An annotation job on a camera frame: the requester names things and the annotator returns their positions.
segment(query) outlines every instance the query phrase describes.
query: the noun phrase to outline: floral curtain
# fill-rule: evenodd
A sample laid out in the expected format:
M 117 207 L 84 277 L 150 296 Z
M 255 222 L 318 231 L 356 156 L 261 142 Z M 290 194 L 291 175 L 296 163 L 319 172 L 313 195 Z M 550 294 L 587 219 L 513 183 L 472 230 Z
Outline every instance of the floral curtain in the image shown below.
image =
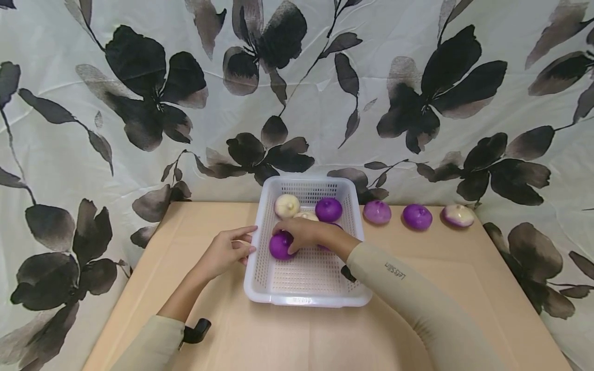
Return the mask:
M 594 368 L 594 7 L 0 0 L 0 369 L 78 370 L 173 201 L 474 208 Z

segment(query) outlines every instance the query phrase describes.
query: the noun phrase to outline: basket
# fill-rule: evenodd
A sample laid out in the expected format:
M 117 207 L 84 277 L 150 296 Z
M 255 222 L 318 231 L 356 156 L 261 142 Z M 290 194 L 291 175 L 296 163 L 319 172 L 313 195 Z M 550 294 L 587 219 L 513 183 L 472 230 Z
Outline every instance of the basket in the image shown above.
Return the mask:
M 248 298 L 258 303 L 312 307 L 357 307 L 371 300 L 371 291 L 359 281 L 352 283 L 341 273 L 345 265 L 334 253 L 317 246 L 302 248 L 293 259 L 278 261 L 268 249 L 272 229 L 280 218 L 274 202 L 282 194 L 299 199 L 301 211 L 313 211 L 325 197 L 334 197 L 343 206 L 336 221 L 343 229 L 363 240 L 363 225 L 355 185 L 335 177 L 273 176 L 264 182 L 250 255 L 244 278 Z

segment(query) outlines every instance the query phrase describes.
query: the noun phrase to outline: table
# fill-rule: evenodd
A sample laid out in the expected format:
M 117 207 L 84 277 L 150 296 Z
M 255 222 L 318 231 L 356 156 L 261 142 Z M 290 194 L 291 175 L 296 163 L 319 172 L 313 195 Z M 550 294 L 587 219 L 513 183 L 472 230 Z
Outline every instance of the table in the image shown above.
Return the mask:
M 257 204 L 177 202 L 169 207 L 87 360 L 108 370 L 148 318 L 223 229 L 252 224 Z M 517 285 L 480 223 L 455 230 L 438 218 L 414 232 L 399 220 L 364 222 L 367 241 L 402 258 L 453 297 L 483 330 L 510 370 L 570 371 L 562 353 Z M 245 268 L 212 281 L 188 323 L 212 321 L 203 342 L 184 344 L 173 370 L 432 370 L 407 323 L 373 297 L 363 308 L 258 304 L 243 292 Z

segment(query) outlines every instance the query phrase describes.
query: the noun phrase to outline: left hand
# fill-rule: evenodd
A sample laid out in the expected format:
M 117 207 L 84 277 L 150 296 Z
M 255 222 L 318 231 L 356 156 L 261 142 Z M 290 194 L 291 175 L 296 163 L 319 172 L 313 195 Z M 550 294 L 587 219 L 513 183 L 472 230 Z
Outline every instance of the left hand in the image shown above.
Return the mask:
M 212 280 L 228 271 L 236 261 L 247 265 L 248 255 L 256 248 L 240 241 L 251 244 L 252 236 L 248 233 L 256 229 L 257 226 L 249 226 L 219 232 L 193 270 Z

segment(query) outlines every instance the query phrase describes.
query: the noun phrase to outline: arm sleeve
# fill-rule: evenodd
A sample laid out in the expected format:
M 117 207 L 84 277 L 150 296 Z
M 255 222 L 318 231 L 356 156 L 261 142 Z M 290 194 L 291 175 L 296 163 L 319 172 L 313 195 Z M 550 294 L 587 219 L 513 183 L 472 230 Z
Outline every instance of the arm sleeve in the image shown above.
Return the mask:
M 506 370 L 468 314 L 413 268 L 365 242 L 351 252 L 347 266 L 408 322 L 436 371 Z
M 111 370 L 165 370 L 184 339 L 184 328 L 180 321 L 152 316 Z

